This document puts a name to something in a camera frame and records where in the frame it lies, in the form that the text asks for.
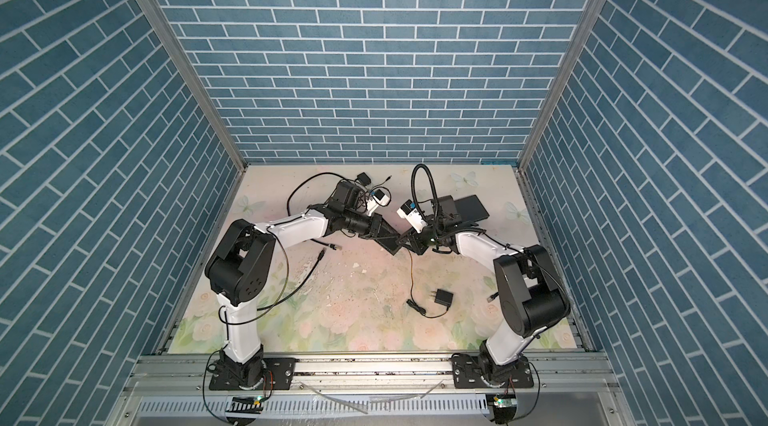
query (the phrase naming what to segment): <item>floral tablecloth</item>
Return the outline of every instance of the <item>floral tablecloth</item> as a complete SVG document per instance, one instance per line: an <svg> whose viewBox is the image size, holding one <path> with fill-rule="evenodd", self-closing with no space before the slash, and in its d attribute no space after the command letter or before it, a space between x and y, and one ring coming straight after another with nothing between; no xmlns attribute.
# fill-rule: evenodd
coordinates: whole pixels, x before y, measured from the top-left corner
<svg viewBox="0 0 768 426"><path fill-rule="evenodd" d="M477 194L491 217L481 223L499 239L529 245L537 242L514 171L509 166L431 166L438 194L455 199ZM378 183L392 175L387 186L392 204L377 211L399 231L408 223L396 215L410 197L411 167L404 166L252 166L246 172L225 225L244 218L252 222L286 216L285 200L305 178L320 171L355 177L366 172ZM292 212L323 202L337 178L322 176L299 191ZM416 195L428 197L425 176ZM258 321L259 336L270 352L415 351L475 349L503 320L493 273L474 260L427 252L412 256L413 295L429 316L445 311L429 295L437 288L454 293L453 305L440 318L428 319L405 301L411 287L411 257L401 249L390 255L374 241L347 238L340 232L327 238L342 246L328 250L312 277L291 299ZM287 249L289 283L293 291L306 276L321 250L314 242ZM286 260L276 248L270 277L257 301L275 301L285 280ZM216 296L202 276L169 347L169 354L206 353L224 344L226 333L216 314ZM567 320L534 340L530 348L574 348Z"/></svg>

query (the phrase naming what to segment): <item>robotic arm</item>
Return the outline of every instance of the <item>robotic arm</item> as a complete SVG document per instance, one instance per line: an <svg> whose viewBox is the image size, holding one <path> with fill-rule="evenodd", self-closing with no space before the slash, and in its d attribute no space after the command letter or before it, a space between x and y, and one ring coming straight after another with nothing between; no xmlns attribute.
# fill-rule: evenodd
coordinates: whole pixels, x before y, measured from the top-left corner
<svg viewBox="0 0 768 426"><path fill-rule="evenodd" d="M256 329L254 299L266 283L275 242L284 250L346 229L357 232L363 239L377 241L393 255L400 247L421 255L432 246L437 252L473 258L494 271L504 322L481 344L478 356L482 376L490 384L504 384L531 341L570 313L557 271L543 247L503 245L491 239L484 229L477 227L476 221L488 218L488 213L476 196L456 201L444 196L435 200L431 174L426 166L418 165L414 176L418 169L428 173L433 214L425 215L415 197L407 201L398 214L407 219L412 228L403 234L398 234L381 215L374 213L370 202L367 212L358 212L361 195L366 191L348 180L339 181L323 204L309 206L301 214L255 224L237 220L227 229L206 264L205 274L223 306L222 319L229 338L218 363L235 378L238 386L254 388L263 381L264 346ZM380 200L375 203L373 209L386 205ZM534 284L528 286L524 276Z"/></svg>

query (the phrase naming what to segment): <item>brick wall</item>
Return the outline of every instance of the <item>brick wall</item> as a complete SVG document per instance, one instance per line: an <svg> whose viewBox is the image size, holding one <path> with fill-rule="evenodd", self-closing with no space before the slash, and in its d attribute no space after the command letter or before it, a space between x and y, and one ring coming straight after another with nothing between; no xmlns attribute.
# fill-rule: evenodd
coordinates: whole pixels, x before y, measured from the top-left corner
<svg viewBox="0 0 768 426"><path fill-rule="evenodd" d="M768 424L768 0L608 0L530 166L639 424Z"/></svg>
<svg viewBox="0 0 768 426"><path fill-rule="evenodd" d="M0 0L0 18L0 424L91 424L234 171L134 0Z"/></svg>
<svg viewBox="0 0 768 426"><path fill-rule="evenodd" d="M586 0L159 0L249 162L514 162Z"/></svg>

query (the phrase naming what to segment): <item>scratched table surface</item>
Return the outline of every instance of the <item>scratched table surface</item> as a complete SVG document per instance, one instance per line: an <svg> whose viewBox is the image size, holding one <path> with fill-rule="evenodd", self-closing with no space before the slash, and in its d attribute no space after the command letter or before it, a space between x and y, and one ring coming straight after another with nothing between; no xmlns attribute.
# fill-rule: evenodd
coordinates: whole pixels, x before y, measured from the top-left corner
<svg viewBox="0 0 768 426"><path fill-rule="evenodd" d="M430 166L439 196L454 199L478 195L490 218L480 222L494 238L529 246L538 242L528 211L510 166ZM251 166L236 194L224 228L237 219L251 222L280 220L286 217L286 198L304 179L321 171L338 172L355 178L366 172L373 184L392 178L386 186L392 202L377 210L398 231L409 224L396 214L410 199L412 166ZM291 211L324 202L338 178L318 177L291 201ZM416 195L427 199L426 175L419 172ZM445 311L434 303L430 292L443 288L453 292L453 305L440 318L420 316L406 305L411 287L411 257L401 248L394 256L376 242L349 238L335 232L327 241L341 245L329 249L312 277L291 299L274 307L258 321L264 349L270 352L351 352L351 351L451 351L476 349L493 334L503 320L498 298L487 297L496 291L490 270L474 260L458 255L428 251L413 255L413 295L429 316ZM293 291L309 272L322 246L306 241L287 249L289 282ZM269 279L256 298L259 306L275 301L283 287L286 260L275 248ZM226 338L224 325L217 318L216 295L201 276L179 324L169 354L209 353L221 348ZM529 348L575 348L573 332L564 319Z"/></svg>

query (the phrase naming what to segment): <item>blue brick wall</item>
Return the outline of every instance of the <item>blue brick wall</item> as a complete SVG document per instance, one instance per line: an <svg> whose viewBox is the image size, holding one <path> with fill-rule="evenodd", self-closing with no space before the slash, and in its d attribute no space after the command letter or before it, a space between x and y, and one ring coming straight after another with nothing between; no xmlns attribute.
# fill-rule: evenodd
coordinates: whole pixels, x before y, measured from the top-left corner
<svg viewBox="0 0 768 426"><path fill-rule="evenodd" d="M639 424L768 424L768 0L608 0L528 173Z"/></svg>
<svg viewBox="0 0 768 426"><path fill-rule="evenodd" d="M249 162L511 162L586 0L159 0Z"/></svg>
<svg viewBox="0 0 768 426"><path fill-rule="evenodd" d="M104 421L235 173L134 0L0 18L0 424Z"/></svg>

